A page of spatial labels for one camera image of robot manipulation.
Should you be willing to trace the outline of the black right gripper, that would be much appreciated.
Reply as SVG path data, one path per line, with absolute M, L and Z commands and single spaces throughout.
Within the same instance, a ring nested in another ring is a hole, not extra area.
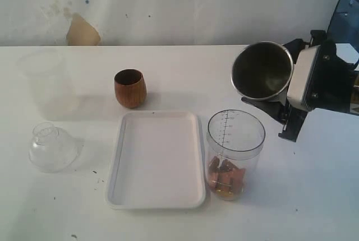
M 297 63 L 302 50 L 320 47 L 309 79 L 306 102 L 313 110 L 318 108 L 358 116 L 358 62 L 348 63 L 337 56 L 336 44 L 327 38 L 324 30 L 312 30 L 310 34 L 310 42 L 294 39 L 283 44 L 293 64 Z M 288 100 L 289 110 L 287 104 L 280 101 L 256 101 L 246 97 L 242 97 L 241 101 L 284 125 L 278 134 L 280 138 L 297 141 L 308 112 L 292 107 Z

